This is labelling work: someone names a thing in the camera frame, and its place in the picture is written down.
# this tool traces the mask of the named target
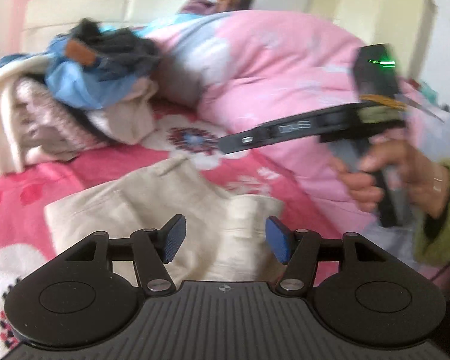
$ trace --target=white headboard panel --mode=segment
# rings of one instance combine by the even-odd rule
[[[186,0],[14,0],[9,51],[41,52],[80,19],[117,27],[144,25],[175,14]]]

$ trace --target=handheld device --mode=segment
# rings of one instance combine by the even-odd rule
[[[319,136],[335,156],[356,171],[360,157],[370,148],[369,138],[391,128],[406,127],[404,110],[394,70],[395,62],[383,44],[362,47],[353,66],[356,90],[362,102],[306,112],[263,123],[249,131],[219,139],[226,154],[272,145],[286,140]],[[384,190],[379,203],[379,221],[383,227],[403,226],[410,216],[406,195],[390,190],[386,172],[373,173],[377,187]]]
[[[287,264],[269,283],[185,281],[163,263],[185,237],[161,230],[109,239],[97,231],[27,276],[5,301],[21,343],[7,360],[450,360],[432,338],[446,303],[423,276],[356,233],[322,239],[266,222]],[[131,260],[138,287],[111,270]],[[314,285],[321,261],[339,272]]]

